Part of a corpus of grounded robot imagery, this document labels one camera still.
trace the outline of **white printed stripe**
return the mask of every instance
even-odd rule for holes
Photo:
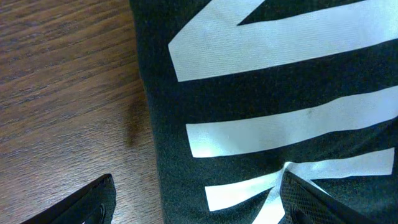
[[[279,223],[284,217],[285,210],[283,208],[282,199],[279,196],[279,189],[274,187],[270,190],[264,205],[262,206],[253,224],[263,223]]]
[[[212,0],[169,43],[179,82],[300,62],[398,38],[398,1],[366,0],[238,26],[264,0]]]
[[[282,175],[287,169],[303,180],[340,179],[351,176],[390,175],[394,165],[394,148],[370,152],[347,159],[319,162],[286,162],[278,172],[233,184],[205,187],[210,211],[237,205],[271,187],[279,192]]]
[[[398,86],[324,105],[236,121],[187,124],[193,157],[232,156],[287,146],[333,131],[366,128],[398,116]]]

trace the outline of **wood grain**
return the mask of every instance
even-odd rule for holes
[[[105,173],[114,223],[162,223],[128,1],[1,0],[0,223]]]

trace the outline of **black plastic object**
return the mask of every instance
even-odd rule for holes
[[[280,224],[374,223],[291,172],[284,173],[280,197],[285,210]]]
[[[24,224],[111,224],[115,207],[112,175],[105,174]]]

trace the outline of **table surface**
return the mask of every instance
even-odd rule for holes
[[[162,223],[128,0],[2,0],[0,223],[105,173],[113,223]]]

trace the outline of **white stripe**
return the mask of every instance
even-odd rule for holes
[[[366,128],[398,116],[398,86],[324,105],[236,121],[187,124],[194,157],[232,156],[287,146],[333,131]]]
[[[269,215],[266,214],[280,215],[281,210],[283,211],[282,207],[277,206],[279,204],[277,200],[280,199],[277,199],[274,194],[277,193],[277,196],[279,196],[280,182],[285,170],[289,170],[306,181],[341,179],[351,176],[391,175],[394,165],[394,151],[395,149],[391,148],[347,159],[303,163],[286,162],[283,169],[272,174],[233,184],[205,187],[208,206],[210,211],[229,208],[273,187],[271,190],[273,194],[269,194],[270,198],[267,198],[261,209],[262,212],[256,218],[265,223],[265,221],[269,221],[267,219]]]
[[[212,0],[169,43],[179,82],[300,62],[398,38],[398,1],[366,0],[237,26],[264,0]]]

